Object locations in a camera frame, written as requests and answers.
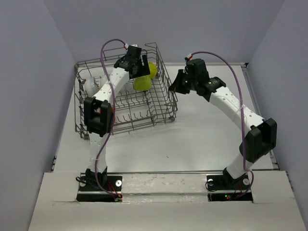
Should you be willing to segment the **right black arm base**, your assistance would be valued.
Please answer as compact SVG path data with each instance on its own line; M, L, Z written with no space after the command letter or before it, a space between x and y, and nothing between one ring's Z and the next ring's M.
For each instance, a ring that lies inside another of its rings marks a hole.
M207 175L205 188L209 202L253 201L247 173L237 179L233 179L226 170L221 174Z

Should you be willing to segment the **lime green bowl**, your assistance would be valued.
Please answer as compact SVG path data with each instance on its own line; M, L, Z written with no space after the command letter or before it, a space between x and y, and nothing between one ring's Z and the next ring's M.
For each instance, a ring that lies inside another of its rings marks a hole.
M157 67L156 67L156 65L155 65L154 63L152 63L152 62L149 62L148 65L149 65L149 70L150 70L149 77L150 77L151 79L153 79L153 78L155 78L156 75L157 75Z

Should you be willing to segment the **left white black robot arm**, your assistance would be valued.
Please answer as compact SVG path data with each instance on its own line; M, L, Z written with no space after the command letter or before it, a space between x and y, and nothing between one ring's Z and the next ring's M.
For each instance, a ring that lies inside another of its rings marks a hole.
M107 182L106 144L115 123L116 96L131 79L150 73L147 55L142 55L138 45L125 45L126 53L107 72L104 58L101 64L107 81L93 96L84 100L84 123L90 138L90 162L85 172L85 181L101 190Z

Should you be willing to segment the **white round bowl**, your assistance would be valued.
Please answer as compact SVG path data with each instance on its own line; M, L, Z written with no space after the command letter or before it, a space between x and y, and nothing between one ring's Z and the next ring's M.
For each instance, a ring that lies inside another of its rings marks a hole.
M106 75L101 77L99 81L99 86L100 86L100 89L103 87L110 87L110 83Z
M96 84L96 80L94 77L90 77L86 79L84 85L83 85L84 91L87 94L87 96L92 97L95 95L98 91L98 86Z

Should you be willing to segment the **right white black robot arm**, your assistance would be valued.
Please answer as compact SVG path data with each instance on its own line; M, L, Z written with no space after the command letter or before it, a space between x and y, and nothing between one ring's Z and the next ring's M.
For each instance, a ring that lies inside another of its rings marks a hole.
M253 164L276 147L277 123L274 119L264 119L241 104L226 83L219 77L210 77L202 59L192 59L179 69L169 91L197 95L221 110L241 131L242 143L239 154L223 170L216 180L225 188L232 189Z

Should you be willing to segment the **grey wire dish rack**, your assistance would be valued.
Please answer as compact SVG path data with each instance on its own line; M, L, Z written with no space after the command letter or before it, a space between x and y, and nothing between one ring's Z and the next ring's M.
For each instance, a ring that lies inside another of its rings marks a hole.
M147 91L135 90L134 81L129 80L119 92L115 103L116 118L113 134L130 133L175 121L178 99L174 92L168 91L171 80L157 43L146 43L142 53L146 54L148 61L156 66L156 76L151 80L151 88ZM89 133L84 122L86 80L92 77L98 85L104 71L100 59L78 62L74 66L74 71L75 132L81 139L88 140Z

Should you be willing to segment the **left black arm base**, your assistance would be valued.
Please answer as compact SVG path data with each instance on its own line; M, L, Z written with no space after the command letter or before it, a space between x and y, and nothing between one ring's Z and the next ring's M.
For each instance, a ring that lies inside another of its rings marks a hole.
M123 201L121 175L108 174L107 170L95 174L90 169L76 177L77 201L119 203Z

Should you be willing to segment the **white square bowl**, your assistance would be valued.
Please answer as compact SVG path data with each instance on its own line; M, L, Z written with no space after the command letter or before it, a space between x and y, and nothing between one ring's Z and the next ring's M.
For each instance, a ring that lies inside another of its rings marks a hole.
M134 79L134 89L137 91L147 91L151 88L151 78L149 75Z

